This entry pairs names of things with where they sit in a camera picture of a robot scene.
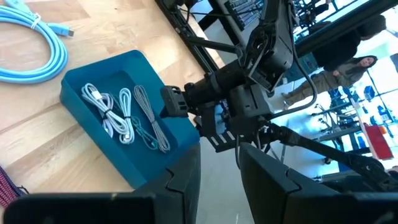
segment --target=long hair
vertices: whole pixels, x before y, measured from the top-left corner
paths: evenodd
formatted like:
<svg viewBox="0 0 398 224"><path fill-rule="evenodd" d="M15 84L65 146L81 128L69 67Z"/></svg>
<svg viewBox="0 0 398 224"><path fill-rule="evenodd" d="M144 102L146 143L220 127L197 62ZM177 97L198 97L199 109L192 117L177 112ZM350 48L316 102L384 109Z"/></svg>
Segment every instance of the long hair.
<svg viewBox="0 0 398 224"><path fill-rule="evenodd" d="M367 69L371 68L373 65L376 64L378 59L377 59L376 56L373 56L373 55L368 55L368 56L359 57L359 58L351 58L346 63L358 64L362 59L367 58L367 57L373 58L373 63L372 64L368 65L367 67L355 66L354 68L346 71L346 74L347 75L351 75L351 74L354 74L354 73L364 73L364 72L366 72Z"/></svg>
<svg viewBox="0 0 398 224"><path fill-rule="evenodd" d="M386 18L382 15L376 15L360 25L356 30L361 37L369 37L387 29Z"/></svg>

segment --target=usb connector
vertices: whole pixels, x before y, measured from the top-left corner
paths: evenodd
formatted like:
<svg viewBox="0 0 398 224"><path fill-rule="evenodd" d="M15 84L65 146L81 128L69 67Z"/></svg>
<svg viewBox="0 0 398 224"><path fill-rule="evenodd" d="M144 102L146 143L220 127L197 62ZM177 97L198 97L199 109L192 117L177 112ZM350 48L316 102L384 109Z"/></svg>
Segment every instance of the usb connector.
<svg viewBox="0 0 398 224"><path fill-rule="evenodd" d="M56 24L56 23L49 22L47 25L57 35L61 35L61 36L64 36L64 37L73 37L73 35L75 34L75 32L73 30L70 30L70 28L68 26L63 25L63 24Z"/></svg>

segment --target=blue cable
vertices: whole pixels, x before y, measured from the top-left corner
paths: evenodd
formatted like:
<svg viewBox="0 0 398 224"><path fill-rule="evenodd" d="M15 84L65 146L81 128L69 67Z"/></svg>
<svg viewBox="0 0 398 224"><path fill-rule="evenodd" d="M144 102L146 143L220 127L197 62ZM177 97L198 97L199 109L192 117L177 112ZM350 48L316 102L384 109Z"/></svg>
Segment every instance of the blue cable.
<svg viewBox="0 0 398 224"><path fill-rule="evenodd" d="M7 6L0 6L0 22L19 24L34 29L49 43L50 60L41 68L31 71L12 71L0 68L0 82L34 84L45 82L56 77L68 62L68 52L58 35L72 36L73 31L68 26L44 23L34 14L22 0L5 0Z"/></svg>

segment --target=woman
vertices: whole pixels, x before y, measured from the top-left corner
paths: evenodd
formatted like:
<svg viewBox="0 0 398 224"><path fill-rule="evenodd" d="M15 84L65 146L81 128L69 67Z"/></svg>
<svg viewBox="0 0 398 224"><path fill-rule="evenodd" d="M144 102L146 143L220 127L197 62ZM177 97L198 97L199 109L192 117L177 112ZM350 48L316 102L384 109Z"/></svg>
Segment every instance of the woman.
<svg viewBox="0 0 398 224"><path fill-rule="evenodd" d="M331 22L321 22L314 25L310 28L310 34L324 28L328 24L331 24ZM331 43L300 57L298 61L307 74L311 74L320 67L329 72L334 71L337 67L356 55L358 45L362 40L369 40L385 29L386 18L382 15L376 15L366 21L366 23L342 35ZM294 61L284 76L288 82L292 82L302 78L303 73L300 71L296 61Z"/></svg>
<svg viewBox="0 0 398 224"><path fill-rule="evenodd" d="M365 56L360 58L352 58L347 63L340 65L335 71L323 71L311 77L314 82L317 92L323 93L342 87L351 87L354 83L360 80L363 73L377 62L375 56ZM308 81L305 81L297 89L288 94L283 93L285 98L285 108L292 106L294 103L312 96L313 92Z"/></svg>

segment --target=teal plastic bin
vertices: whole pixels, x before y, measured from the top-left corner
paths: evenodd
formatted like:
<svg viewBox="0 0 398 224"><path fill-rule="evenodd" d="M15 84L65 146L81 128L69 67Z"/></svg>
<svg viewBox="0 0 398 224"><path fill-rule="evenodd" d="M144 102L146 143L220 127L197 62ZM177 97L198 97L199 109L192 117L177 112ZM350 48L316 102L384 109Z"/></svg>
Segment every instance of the teal plastic bin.
<svg viewBox="0 0 398 224"><path fill-rule="evenodd" d="M171 150L167 154L159 150L151 151L140 136L136 136L136 140L130 145L121 144L117 133L111 138L102 127L97 108L81 97L81 87L86 83L92 83L100 92L114 96L119 95L121 88L129 88L133 93L135 85L144 86L156 120L170 142ZM164 107L160 96L163 86L162 80L145 56L137 50L70 70L62 80L62 104L135 189L157 177L166 166L176 162L185 151L199 142L199 133L188 118L159 117ZM134 99L131 103L131 115L137 116L142 127L155 136L149 120Z"/></svg>

